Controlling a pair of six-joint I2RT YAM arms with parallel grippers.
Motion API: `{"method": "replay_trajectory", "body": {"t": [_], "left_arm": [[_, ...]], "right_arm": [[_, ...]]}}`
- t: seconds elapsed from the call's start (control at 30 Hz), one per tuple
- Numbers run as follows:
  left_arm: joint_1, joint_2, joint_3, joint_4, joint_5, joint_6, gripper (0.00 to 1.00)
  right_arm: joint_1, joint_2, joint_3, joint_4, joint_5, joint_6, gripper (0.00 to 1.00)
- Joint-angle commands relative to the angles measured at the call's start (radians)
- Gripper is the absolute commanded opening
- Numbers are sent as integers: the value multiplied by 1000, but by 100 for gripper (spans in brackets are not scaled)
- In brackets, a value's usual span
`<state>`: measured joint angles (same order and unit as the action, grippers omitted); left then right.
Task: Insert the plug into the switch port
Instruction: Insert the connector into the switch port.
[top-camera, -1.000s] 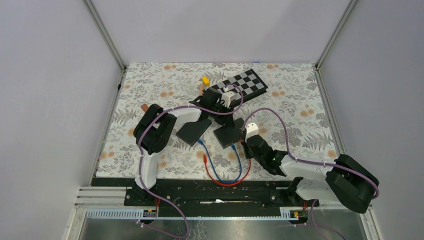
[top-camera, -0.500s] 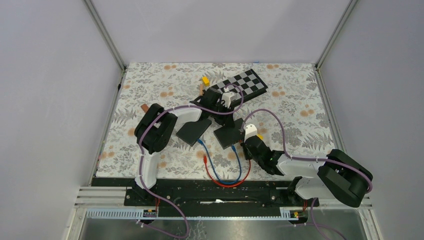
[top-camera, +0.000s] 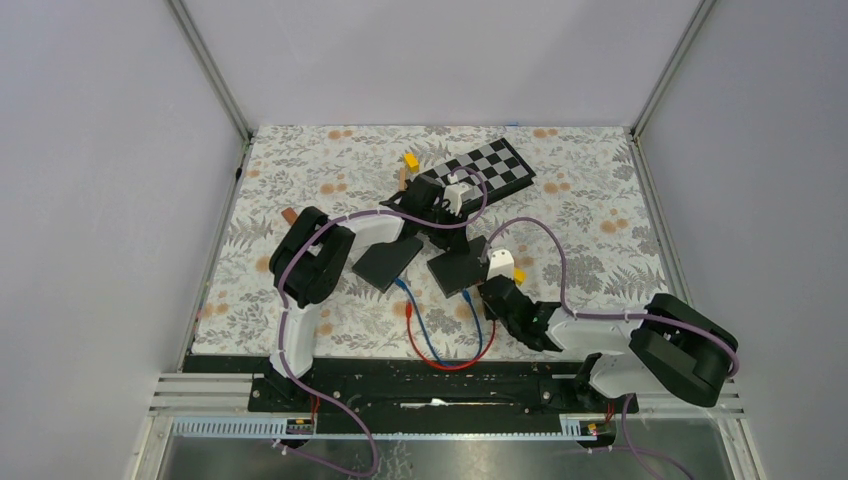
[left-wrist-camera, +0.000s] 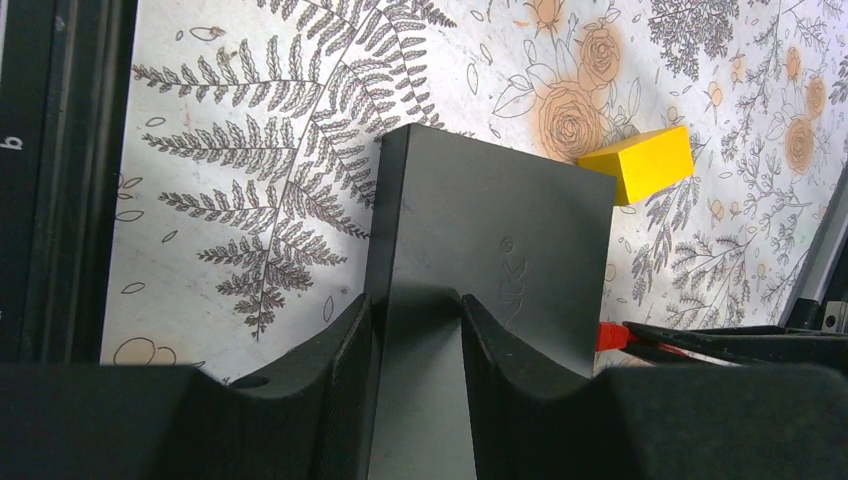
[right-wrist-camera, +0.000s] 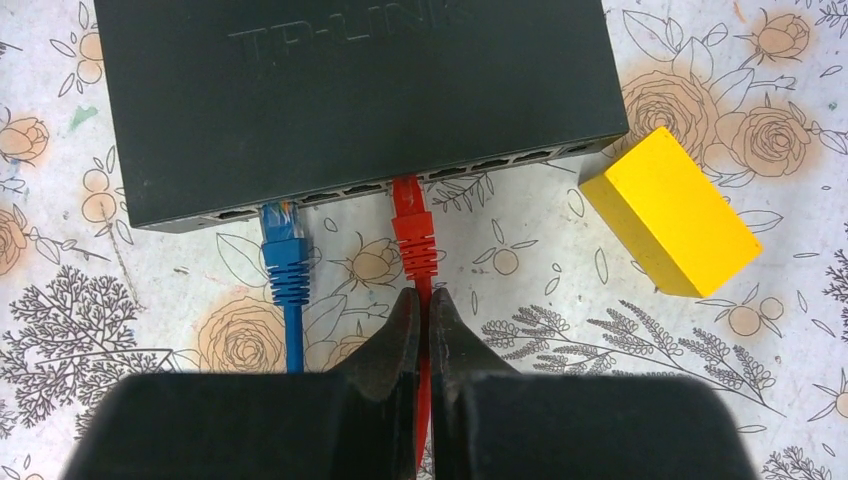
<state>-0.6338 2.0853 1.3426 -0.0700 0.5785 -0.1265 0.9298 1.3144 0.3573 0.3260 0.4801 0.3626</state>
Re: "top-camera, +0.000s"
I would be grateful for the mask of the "black network switch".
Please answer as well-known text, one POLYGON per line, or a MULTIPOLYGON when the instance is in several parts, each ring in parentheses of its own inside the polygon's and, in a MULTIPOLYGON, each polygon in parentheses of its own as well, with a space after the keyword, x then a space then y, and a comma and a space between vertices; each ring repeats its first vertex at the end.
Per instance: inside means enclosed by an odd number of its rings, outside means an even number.
POLYGON ((367 284, 386 293, 422 248, 423 241, 415 236, 378 243, 366 249, 352 270, 367 284))
POLYGON ((483 260, 487 239, 469 241, 468 253, 445 252, 427 261, 427 267, 446 298, 486 280, 489 261, 483 260))

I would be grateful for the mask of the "black white chessboard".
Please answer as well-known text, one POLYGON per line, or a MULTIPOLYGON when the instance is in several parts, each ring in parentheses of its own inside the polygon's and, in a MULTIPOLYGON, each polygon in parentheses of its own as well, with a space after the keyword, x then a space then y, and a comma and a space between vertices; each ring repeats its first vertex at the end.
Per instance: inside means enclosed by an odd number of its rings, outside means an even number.
POLYGON ((531 186, 536 177, 530 165, 505 138, 437 164, 423 175, 446 185, 449 174, 458 167, 468 167, 480 174, 488 205, 531 186))

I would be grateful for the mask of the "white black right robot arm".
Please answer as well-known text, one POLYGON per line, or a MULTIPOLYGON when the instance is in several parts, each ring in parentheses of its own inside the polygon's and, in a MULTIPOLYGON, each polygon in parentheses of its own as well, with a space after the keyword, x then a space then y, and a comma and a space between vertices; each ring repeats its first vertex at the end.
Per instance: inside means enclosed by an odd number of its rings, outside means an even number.
POLYGON ((642 310, 599 313, 534 301, 504 276, 478 291, 487 318, 524 346, 584 358, 573 396, 589 412, 612 398, 658 392, 710 408, 739 369, 735 337, 671 294, 654 295, 642 310))

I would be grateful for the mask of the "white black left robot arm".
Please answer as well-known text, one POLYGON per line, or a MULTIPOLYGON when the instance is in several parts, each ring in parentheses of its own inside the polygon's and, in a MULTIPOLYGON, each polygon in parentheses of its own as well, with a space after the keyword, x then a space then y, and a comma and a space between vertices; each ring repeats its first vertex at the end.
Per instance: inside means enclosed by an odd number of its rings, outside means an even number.
POLYGON ((447 184, 420 175, 375 209, 332 219, 310 206, 297 216, 269 261, 283 301, 270 356, 281 375, 271 395, 282 408, 296 411, 309 401, 311 387, 302 376, 313 365, 318 307, 336 290, 351 254, 359 256, 354 272, 384 292, 421 251, 425 237, 447 250, 467 250, 464 205, 471 193, 471 185, 455 174, 447 184))

